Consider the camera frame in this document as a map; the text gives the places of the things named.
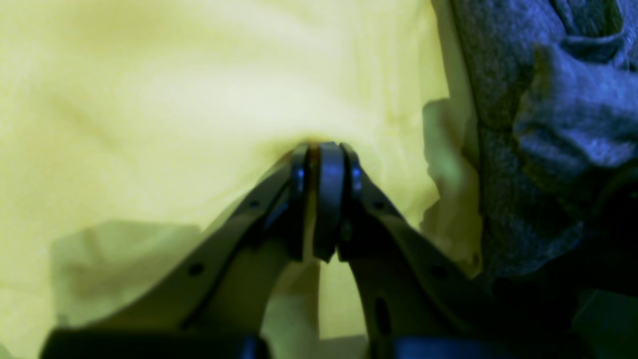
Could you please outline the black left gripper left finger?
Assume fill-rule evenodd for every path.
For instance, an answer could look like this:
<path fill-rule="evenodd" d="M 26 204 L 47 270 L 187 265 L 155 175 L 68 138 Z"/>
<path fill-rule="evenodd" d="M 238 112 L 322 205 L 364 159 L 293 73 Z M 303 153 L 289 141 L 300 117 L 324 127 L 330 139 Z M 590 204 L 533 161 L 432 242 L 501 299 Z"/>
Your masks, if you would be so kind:
<path fill-rule="evenodd" d="M 267 302 L 304 255 L 309 156 L 296 146 L 159 284 L 107 318 L 54 330 L 41 358 L 268 359 Z"/>

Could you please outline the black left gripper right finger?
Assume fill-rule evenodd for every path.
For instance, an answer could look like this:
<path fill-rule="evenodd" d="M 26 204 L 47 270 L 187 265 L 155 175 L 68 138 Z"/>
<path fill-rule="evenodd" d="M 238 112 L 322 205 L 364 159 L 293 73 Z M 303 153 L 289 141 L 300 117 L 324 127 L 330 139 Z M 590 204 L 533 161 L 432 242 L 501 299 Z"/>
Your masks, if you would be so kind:
<path fill-rule="evenodd" d="M 499 304 L 413 229 L 346 144 L 314 147 L 315 257 L 348 263 L 372 359 L 587 359 L 575 334 Z"/>

